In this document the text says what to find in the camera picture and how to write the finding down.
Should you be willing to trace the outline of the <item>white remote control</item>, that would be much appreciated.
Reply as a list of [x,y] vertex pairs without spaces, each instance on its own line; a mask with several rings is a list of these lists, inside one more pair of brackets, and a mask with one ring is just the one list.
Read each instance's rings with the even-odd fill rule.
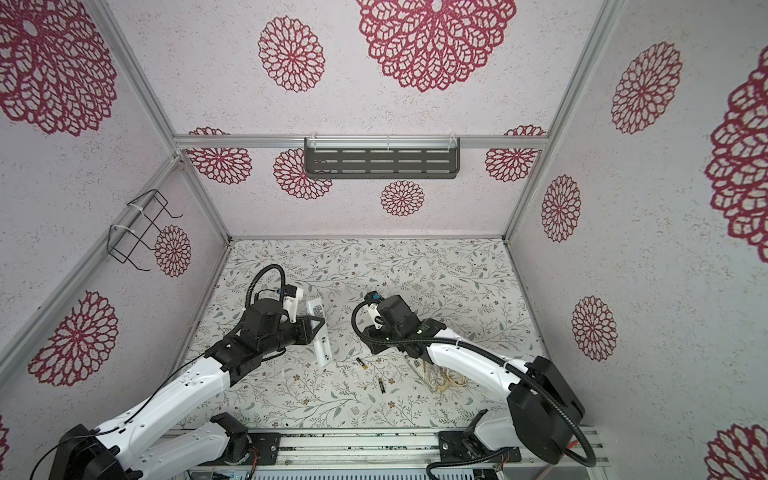
[[307,300],[305,305],[307,314],[310,317],[313,334],[312,346],[315,351],[317,365],[319,368],[325,368],[333,361],[333,352],[322,298],[316,297]]

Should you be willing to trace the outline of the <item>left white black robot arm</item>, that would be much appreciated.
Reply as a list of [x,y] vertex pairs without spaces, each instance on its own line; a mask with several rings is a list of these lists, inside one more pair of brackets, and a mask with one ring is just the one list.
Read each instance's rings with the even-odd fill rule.
[[331,360],[321,298],[306,299],[282,266],[260,270],[246,291],[236,325],[182,365],[142,403],[94,429],[79,424],[49,450],[52,479],[171,479],[203,463],[238,465],[256,450],[249,429],[229,413],[170,440],[165,434],[201,404],[234,387],[291,346]]

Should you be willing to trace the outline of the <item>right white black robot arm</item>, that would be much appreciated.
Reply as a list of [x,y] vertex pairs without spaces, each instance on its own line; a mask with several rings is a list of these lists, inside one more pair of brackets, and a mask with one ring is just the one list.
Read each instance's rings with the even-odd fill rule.
[[513,359],[473,343],[443,322],[421,319],[399,295],[369,293],[351,327],[373,354],[394,348],[412,359],[454,371],[503,399],[502,411],[478,413],[464,431],[461,465],[504,462],[520,447],[556,465],[569,458],[594,467],[597,456],[580,424],[585,408],[551,360]]

